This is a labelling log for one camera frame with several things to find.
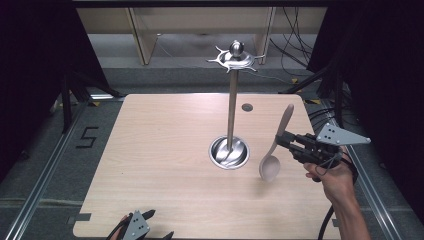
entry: spoon handle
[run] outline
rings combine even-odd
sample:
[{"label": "spoon handle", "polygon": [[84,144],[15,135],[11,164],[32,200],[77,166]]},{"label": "spoon handle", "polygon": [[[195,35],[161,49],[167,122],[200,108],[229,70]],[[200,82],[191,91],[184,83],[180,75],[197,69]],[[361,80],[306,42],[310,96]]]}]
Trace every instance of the spoon handle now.
[{"label": "spoon handle", "polygon": [[[276,134],[277,136],[283,135],[287,125],[289,124],[290,118],[293,115],[293,111],[294,111],[294,105],[290,103],[287,106],[286,110],[284,111],[283,116],[281,117],[280,125],[278,126],[278,130]],[[274,141],[272,142],[271,148],[269,149],[268,153],[265,156],[270,156],[274,152],[276,147],[277,147],[277,143],[275,142],[275,139],[274,139]]]}]

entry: round metal base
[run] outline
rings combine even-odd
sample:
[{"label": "round metal base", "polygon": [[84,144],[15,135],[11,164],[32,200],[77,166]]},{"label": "round metal base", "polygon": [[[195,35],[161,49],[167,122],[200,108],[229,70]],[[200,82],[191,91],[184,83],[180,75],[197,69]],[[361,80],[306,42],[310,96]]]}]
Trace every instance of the round metal base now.
[{"label": "round metal base", "polygon": [[233,137],[232,150],[227,147],[227,136],[217,138],[209,148],[212,162],[222,169],[237,169],[246,164],[250,150],[247,144],[238,137]]}]

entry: wooden table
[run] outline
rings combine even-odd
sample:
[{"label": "wooden table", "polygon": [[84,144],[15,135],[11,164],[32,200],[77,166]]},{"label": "wooden table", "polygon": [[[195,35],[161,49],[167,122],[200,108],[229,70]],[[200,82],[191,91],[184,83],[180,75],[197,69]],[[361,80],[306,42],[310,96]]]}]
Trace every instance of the wooden table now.
[{"label": "wooden table", "polygon": [[[174,238],[191,239],[316,239],[330,207],[322,186],[282,147],[274,152],[277,179],[267,183],[258,172],[289,103],[287,130],[313,133],[299,96],[238,95],[234,135],[250,158],[224,170],[208,151],[227,133],[228,94],[127,96],[80,212],[91,219],[76,222],[74,234],[105,237],[123,215],[155,209],[151,238],[175,231]],[[326,238],[340,238],[331,222]]]}]

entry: printed number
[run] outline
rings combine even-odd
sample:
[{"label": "printed number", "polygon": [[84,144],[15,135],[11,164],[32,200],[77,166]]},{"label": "printed number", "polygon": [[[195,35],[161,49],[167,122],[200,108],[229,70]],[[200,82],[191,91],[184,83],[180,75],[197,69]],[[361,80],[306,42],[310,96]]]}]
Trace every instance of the printed number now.
[{"label": "printed number", "polygon": [[99,129],[99,127],[86,127],[84,129],[84,132],[82,133],[81,140],[83,140],[83,139],[84,140],[91,140],[91,143],[88,146],[77,146],[77,148],[92,148],[93,147],[94,141],[96,141],[96,137],[86,137],[85,136],[85,134],[87,134],[87,131],[90,130],[90,129]]}]

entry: metal pole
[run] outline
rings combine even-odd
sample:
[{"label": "metal pole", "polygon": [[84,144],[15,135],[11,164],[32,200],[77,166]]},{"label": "metal pole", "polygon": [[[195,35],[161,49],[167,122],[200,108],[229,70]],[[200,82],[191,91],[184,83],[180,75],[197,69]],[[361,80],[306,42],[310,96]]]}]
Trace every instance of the metal pole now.
[{"label": "metal pole", "polygon": [[231,152],[233,149],[234,118],[236,114],[238,73],[239,73],[238,70],[230,71],[230,103],[228,107],[228,132],[227,132],[227,149],[229,152]]}]

